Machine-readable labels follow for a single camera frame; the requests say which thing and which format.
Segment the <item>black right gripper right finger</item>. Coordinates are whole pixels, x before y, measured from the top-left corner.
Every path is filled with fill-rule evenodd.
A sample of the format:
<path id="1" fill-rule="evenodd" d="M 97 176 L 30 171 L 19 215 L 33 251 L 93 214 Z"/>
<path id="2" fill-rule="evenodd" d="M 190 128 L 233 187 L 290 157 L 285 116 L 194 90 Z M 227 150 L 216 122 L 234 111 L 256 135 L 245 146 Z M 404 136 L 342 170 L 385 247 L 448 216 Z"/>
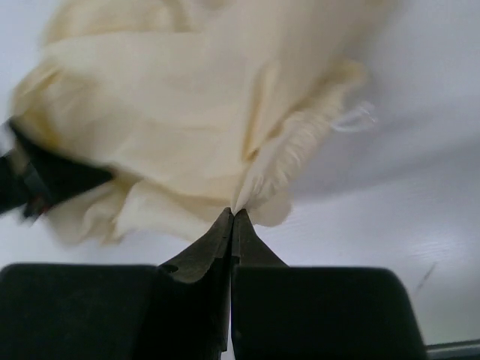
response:
<path id="1" fill-rule="evenodd" d="M 294 267 L 256 234 L 232 230 L 232 344 L 237 359 L 425 359 L 403 283 L 386 268 Z"/>

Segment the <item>cream fabric jacket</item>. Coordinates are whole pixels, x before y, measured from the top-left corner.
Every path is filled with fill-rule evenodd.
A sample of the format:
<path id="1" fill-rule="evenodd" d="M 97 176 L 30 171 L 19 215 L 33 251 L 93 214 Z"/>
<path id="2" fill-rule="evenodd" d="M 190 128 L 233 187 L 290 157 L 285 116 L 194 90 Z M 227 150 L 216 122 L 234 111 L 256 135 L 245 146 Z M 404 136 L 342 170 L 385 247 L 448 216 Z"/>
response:
<path id="1" fill-rule="evenodd" d="M 53 209 L 57 237 L 194 240 L 225 208 L 262 226 L 365 82 L 346 48 L 386 1 L 65 1 L 13 91 L 19 126 L 117 177 Z"/>

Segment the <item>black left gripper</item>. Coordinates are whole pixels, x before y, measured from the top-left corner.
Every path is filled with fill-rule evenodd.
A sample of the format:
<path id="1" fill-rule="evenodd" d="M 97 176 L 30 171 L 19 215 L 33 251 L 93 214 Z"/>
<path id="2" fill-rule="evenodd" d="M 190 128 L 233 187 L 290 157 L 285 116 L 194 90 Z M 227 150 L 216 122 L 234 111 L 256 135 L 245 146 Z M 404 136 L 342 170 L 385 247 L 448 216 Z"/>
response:
<path id="1" fill-rule="evenodd" d="M 90 166 L 47 150 L 7 121 L 13 148 L 1 156 L 1 215 L 22 210 L 36 220 L 50 209 L 114 179 L 106 168 Z"/>

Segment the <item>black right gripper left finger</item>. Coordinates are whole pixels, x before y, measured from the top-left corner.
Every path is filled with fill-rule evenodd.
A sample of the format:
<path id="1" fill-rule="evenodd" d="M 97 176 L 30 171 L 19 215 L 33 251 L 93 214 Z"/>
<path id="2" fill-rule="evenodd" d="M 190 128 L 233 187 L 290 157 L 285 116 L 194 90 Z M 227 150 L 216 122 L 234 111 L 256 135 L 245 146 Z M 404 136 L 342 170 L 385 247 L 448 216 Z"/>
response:
<path id="1" fill-rule="evenodd" d="M 233 214 L 158 265 L 17 263 L 1 270 L 3 359 L 219 359 Z"/>

